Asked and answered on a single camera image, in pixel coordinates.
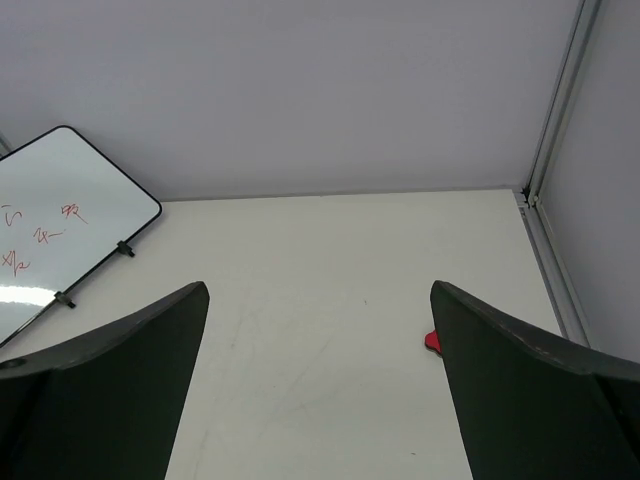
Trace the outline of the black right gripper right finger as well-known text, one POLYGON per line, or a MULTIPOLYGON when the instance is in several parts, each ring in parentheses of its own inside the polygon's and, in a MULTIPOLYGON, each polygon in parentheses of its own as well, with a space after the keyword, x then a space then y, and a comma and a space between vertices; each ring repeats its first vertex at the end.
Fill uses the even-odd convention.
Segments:
POLYGON ((430 303, 473 478, 638 478, 637 363, 448 282, 433 284, 430 303))

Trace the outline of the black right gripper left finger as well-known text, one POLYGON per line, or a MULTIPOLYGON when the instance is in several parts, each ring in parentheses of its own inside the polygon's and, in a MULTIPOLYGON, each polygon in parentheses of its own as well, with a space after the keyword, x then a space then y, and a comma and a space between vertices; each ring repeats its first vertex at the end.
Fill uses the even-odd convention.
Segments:
POLYGON ((4 479, 162 479, 209 308, 193 282, 1 364, 4 479))

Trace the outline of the red bone-shaped eraser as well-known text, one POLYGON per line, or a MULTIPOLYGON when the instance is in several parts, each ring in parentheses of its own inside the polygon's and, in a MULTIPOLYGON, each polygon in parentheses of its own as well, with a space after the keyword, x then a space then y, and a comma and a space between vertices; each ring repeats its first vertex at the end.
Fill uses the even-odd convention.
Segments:
POLYGON ((438 355, 439 357, 442 356, 439 337, 435 330, 425 335, 424 346, 428 351, 438 355))

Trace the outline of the white whiteboard black frame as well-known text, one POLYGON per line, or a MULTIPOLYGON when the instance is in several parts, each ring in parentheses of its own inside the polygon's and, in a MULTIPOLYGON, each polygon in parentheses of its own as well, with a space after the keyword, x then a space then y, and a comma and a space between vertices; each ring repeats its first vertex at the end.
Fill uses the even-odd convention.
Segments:
POLYGON ((162 214, 161 203, 76 129, 1 160, 1 342, 9 343, 162 214))

